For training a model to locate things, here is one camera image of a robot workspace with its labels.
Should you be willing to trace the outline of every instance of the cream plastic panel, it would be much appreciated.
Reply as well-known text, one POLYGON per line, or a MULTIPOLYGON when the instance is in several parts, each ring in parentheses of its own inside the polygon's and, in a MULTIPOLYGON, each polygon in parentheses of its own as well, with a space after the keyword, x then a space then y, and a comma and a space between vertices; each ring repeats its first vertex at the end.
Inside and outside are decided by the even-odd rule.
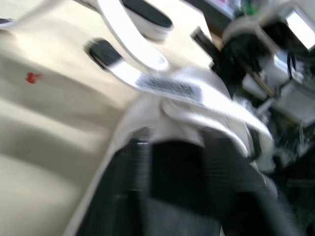
MULTIPOLYGON (((211 59, 190 39, 203 16, 179 0, 150 0, 174 23, 154 44, 173 69, 211 59)), ((1 0, 0 17, 18 17, 40 0, 1 0)), ((59 236, 102 159, 112 132, 137 93, 83 52, 110 41, 101 17, 65 0, 44 16, 0 32, 0 235, 59 236), (27 73, 41 74, 36 83, 27 73)))

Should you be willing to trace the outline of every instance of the white machine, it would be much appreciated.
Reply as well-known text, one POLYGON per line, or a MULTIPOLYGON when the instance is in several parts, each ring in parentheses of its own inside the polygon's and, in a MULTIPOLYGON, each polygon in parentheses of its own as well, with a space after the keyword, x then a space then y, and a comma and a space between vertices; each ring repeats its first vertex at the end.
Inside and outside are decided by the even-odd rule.
POLYGON ((86 46, 102 69, 143 94, 118 124, 64 236, 218 235, 221 225, 226 236, 304 235, 273 183, 253 166, 275 168, 270 108, 281 110, 276 104, 289 86, 313 89, 315 21, 305 7, 281 1, 260 6, 254 16, 245 12, 224 32, 221 51, 196 31, 194 39, 214 59, 212 70, 172 72, 120 1, 99 0, 108 28, 148 72, 129 65, 104 39, 86 46), (255 106, 243 87, 265 100, 255 106), (253 105, 240 104, 240 97, 253 105))

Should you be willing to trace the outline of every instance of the black fabric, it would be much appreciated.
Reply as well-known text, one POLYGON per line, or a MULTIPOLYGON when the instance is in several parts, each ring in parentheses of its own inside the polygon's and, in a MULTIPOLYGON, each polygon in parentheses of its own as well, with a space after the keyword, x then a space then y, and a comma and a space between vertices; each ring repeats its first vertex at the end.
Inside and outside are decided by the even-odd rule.
POLYGON ((114 155, 76 235, 219 236, 200 159, 201 148, 192 144, 133 140, 114 155))
POLYGON ((132 140, 103 174, 76 236, 302 236, 287 204, 226 137, 132 140))
POLYGON ((202 134, 206 188, 225 236, 303 236, 288 205, 273 197, 232 141, 218 132, 202 134))
POLYGON ((161 11, 144 0, 122 0, 124 6, 151 23, 170 28, 173 26, 172 21, 161 11))

